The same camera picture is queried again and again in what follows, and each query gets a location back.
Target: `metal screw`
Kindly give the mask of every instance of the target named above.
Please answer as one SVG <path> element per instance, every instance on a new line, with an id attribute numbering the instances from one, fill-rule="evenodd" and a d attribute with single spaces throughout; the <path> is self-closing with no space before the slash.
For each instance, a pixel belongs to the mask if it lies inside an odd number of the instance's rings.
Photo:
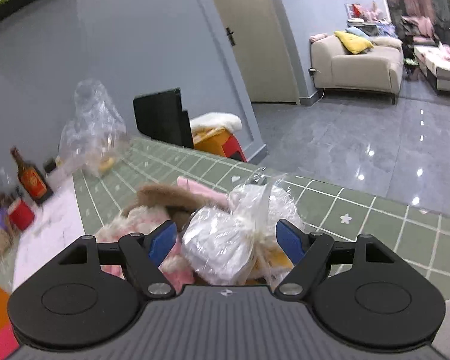
<path id="1" fill-rule="evenodd" d="M 167 283 L 153 283 L 148 286 L 148 292 L 154 295 L 166 295 L 172 290 Z"/>
<path id="2" fill-rule="evenodd" d="M 280 286 L 280 292 L 284 295 L 300 295 L 303 287 L 297 283 L 285 283 Z"/>

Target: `red container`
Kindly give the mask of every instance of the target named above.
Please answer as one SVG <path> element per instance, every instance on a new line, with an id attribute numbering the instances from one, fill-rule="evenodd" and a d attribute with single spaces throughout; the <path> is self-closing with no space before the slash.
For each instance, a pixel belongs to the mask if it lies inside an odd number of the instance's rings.
<path id="1" fill-rule="evenodd" d="M 10 221 L 21 231 L 29 227 L 35 219 L 34 212 L 20 198 L 15 200 L 8 208 L 8 216 Z"/>

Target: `brown bottle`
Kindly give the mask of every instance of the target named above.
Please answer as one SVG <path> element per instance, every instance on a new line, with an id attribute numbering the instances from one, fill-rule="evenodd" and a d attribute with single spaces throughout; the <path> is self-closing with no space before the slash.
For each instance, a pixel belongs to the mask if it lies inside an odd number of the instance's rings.
<path id="1" fill-rule="evenodd" d="M 16 147 L 10 150 L 18 166 L 18 180 L 38 205 L 43 204 L 53 195 L 53 191 L 46 182 L 42 173 L 32 162 L 25 162 Z"/>

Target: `gray ribbed panel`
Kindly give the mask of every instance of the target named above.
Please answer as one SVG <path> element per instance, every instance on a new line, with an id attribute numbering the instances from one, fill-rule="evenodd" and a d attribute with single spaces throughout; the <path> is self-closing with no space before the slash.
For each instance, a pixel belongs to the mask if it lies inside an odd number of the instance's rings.
<path id="1" fill-rule="evenodd" d="M 10 360 L 440 360 L 430 347 L 393 355 L 335 341 L 300 303 L 266 287 L 188 286 L 178 298 L 150 303 L 124 335 L 71 354 L 22 347 Z"/>

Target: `blue pillow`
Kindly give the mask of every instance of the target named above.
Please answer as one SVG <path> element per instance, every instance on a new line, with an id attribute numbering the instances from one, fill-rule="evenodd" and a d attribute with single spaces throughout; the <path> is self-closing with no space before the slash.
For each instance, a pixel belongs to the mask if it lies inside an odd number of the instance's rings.
<path id="1" fill-rule="evenodd" d="M 349 27 L 345 31 L 348 32 L 349 34 L 353 34 L 370 41 L 370 37 L 357 27 Z"/>

